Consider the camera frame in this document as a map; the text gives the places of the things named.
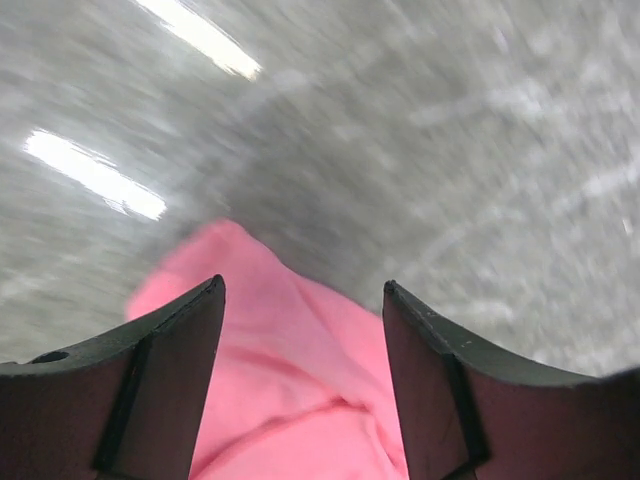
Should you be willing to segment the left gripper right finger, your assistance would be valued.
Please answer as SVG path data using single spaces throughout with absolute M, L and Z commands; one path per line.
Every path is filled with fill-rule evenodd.
M 596 378 L 512 353 L 398 283 L 383 323 L 413 479 L 635 479 L 639 372 Z

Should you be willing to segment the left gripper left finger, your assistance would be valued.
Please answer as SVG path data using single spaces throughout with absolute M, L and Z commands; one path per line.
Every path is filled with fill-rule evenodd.
M 215 276 L 80 343 L 1 367 L 5 479 L 185 479 L 223 325 Z

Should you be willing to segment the pink t shirt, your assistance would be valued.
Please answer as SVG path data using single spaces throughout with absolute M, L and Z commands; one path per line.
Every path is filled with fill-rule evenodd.
M 241 226 L 201 228 L 131 298 L 136 319 L 221 275 L 224 322 L 194 479 L 404 479 L 380 319 Z

